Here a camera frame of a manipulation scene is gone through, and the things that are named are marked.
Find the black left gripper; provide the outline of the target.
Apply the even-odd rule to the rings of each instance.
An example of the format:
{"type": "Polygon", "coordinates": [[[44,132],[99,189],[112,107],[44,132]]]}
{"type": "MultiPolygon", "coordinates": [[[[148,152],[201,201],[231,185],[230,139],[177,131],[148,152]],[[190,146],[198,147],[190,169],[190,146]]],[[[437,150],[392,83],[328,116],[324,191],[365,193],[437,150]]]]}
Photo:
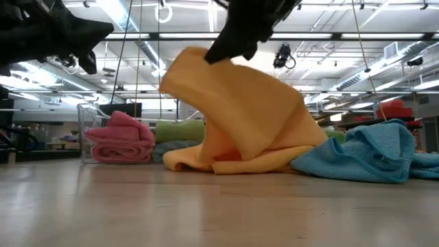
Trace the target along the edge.
{"type": "Polygon", "coordinates": [[[62,0],[0,0],[0,67],[74,54],[93,75],[93,48],[113,31],[110,23],[74,16],[62,0]]]}

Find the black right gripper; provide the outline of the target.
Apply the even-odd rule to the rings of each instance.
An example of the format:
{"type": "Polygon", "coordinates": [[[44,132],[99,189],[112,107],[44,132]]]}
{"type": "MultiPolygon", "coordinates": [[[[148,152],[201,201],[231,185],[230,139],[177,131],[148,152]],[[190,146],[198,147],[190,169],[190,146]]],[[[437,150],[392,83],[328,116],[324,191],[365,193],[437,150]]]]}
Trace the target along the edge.
{"type": "Polygon", "coordinates": [[[251,60],[258,42],[266,42],[302,0],[225,0],[226,24],[204,59],[209,64],[227,58],[251,60]]]}

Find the orange microfiber towel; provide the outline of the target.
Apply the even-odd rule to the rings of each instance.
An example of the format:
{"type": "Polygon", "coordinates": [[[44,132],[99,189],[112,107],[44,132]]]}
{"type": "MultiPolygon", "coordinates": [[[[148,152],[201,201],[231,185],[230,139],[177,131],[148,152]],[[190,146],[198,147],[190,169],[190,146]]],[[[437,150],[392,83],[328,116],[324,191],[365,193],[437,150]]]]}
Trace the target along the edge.
{"type": "Polygon", "coordinates": [[[204,116],[200,145],[164,154],[174,171],[190,167],[214,174],[290,172],[290,162],[324,143],[301,93],[277,78],[225,59],[204,60],[188,47],[171,64],[160,90],[204,116]]]}

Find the green microfiber towel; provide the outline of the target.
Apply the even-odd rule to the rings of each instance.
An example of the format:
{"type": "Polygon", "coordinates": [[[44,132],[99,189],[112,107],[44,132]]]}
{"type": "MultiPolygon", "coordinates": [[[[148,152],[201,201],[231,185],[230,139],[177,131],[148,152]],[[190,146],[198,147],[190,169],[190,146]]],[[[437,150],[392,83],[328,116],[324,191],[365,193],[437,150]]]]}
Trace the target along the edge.
{"type": "Polygon", "coordinates": [[[346,134],[344,132],[334,130],[325,130],[324,132],[327,135],[328,139],[336,139],[340,144],[346,142],[346,134]]]}
{"type": "Polygon", "coordinates": [[[204,122],[200,120],[159,121],[154,129],[155,142],[203,141],[204,127],[204,122]]]}

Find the blue microfiber towel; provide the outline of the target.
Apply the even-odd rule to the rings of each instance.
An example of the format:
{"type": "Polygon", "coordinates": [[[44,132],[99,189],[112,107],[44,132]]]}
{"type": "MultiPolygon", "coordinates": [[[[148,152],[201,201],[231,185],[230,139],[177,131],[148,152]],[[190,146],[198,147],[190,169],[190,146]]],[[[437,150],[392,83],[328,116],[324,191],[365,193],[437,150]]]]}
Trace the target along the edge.
{"type": "Polygon", "coordinates": [[[353,128],[343,143],[331,137],[294,159],[291,166],[336,180],[388,184],[411,178],[439,180],[439,154],[418,153],[415,138],[399,119],[353,128]]]}
{"type": "Polygon", "coordinates": [[[201,144],[201,142],[195,140],[187,140],[187,141],[174,140],[174,141],[166,141],[163,143],[156,144],[152,152],[152,160],[155,163],[162,163],[163,156],[165,153],[174,150],[190,148],[199,144],[201,144]]]}

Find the black ceiling-mounted device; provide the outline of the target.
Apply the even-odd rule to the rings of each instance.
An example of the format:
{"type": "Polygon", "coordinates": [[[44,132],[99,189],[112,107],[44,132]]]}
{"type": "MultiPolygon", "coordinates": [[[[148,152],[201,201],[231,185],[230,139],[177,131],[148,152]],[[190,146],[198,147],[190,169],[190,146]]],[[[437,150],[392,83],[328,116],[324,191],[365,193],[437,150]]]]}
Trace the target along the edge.
{"type": "Polygon", "coordinates": [[[296,67],[296,60],[292,56],[291,48],[288,44],[282,44],[275,55],[273,62],[275,69],[294,69],[296,67]]]}
{"type": "Polygon", "coordinates": [[[68,56],[60,57],[60,63],[63,67],[72,69],[77,66],[78,60],[74,54],[69,54],[68,56]]]}

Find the black computer monitor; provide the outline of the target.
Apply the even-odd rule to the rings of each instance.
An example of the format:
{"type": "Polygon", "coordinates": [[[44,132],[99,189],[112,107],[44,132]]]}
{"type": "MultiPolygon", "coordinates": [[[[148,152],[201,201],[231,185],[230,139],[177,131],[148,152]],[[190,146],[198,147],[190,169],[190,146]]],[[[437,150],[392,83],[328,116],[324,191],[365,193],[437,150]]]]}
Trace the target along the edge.
{"type": "Polygon", "coordinates": [[[106,115],[112,115],[115,111],[120,111],[131,117],[141,117],[142,103],[104,104],[99,105],[99,109],[106,115]]]}

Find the long black ceiling beam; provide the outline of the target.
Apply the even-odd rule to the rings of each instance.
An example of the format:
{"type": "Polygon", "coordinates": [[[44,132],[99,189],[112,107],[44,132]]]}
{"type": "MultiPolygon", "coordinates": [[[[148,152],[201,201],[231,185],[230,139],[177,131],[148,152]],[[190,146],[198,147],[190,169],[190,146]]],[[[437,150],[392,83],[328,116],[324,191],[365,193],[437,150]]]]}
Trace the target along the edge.
{"type": "MultiPolygon", "coordinates": [[[[104,41],[160,41],[160,40],[215,40],[217,32],[166,32],[166,33],[113,33],[105,37],[104,41]]],[[[269,40],[277,41],[439,41],[439,32],[427,33],[324,33],[324,32],[276,32],[269,40]]]]}

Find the clear plastic bin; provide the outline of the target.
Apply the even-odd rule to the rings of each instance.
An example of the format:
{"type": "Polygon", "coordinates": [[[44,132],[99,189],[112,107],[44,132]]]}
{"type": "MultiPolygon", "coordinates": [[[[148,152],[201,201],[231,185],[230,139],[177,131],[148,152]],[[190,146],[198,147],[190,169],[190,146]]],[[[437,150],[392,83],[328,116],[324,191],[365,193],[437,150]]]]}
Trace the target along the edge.
{"type": "MultiPolygon", "coordinates": [[[[110,119],[111,115],[106,115],[99,109],[98,104],[79,104],[78,105],[78,123],[80,125],[80,149],[81,149],[81,157],[83,163],[100,163],[96,161],[92,157],[91,149],[96,144],[85,136],[85,132],[91,128],[100,128],[105,127],[110,119]]],[[[175,121],[181,122],[176,119],[145,119],[142,117],[133,117],[137,121],[147,125],[149,129],[155,136],[154,129],[156,127],[156,123],[159,121],[175,121]]],[[[182,121],[187,120],[199,120],[199,119],[184,119],[182,121]]],[[[145,163],[124,163],[125,164],[145,164],[145,163]]]]}

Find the white square column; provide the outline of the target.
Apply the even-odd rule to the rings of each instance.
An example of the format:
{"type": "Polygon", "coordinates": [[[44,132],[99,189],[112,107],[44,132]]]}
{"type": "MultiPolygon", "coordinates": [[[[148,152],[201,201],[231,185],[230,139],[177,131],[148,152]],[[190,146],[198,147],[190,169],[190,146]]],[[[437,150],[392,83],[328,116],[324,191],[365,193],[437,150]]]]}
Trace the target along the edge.
{"type": "Polygon", "coordinates": [[[187,119],[192,116],[194,109],[191,105],[186,102],[180,101],[179,103],[179,119],[187,119]]]}

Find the low wooden shelf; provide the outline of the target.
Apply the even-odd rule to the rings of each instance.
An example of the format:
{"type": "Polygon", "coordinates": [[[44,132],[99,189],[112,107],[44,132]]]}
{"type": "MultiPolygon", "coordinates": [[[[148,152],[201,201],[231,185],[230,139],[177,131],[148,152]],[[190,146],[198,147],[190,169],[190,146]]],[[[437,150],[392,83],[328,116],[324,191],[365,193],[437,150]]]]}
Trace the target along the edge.
{"type": "Polygon", "coordinates": [[[79,150],[80,149],[80,144],[78,142],[59,141],[59,142],[49,142],[46,143],[46,145],[49,150],[79,150]]]}

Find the white ceiling air vent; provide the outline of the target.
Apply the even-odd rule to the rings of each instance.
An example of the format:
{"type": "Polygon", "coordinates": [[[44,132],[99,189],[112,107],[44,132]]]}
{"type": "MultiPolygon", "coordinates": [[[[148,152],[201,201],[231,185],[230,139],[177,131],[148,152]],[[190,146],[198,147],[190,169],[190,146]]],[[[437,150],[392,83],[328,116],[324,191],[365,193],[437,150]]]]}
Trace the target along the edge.
{"type": "Polygon", "coordinates": [[[397,41],[390,43],[388,46],[383,48],[383,51],[384,51],[384,58],[386,60],[397,57],[399,53],[399,43],[397,41]]]}

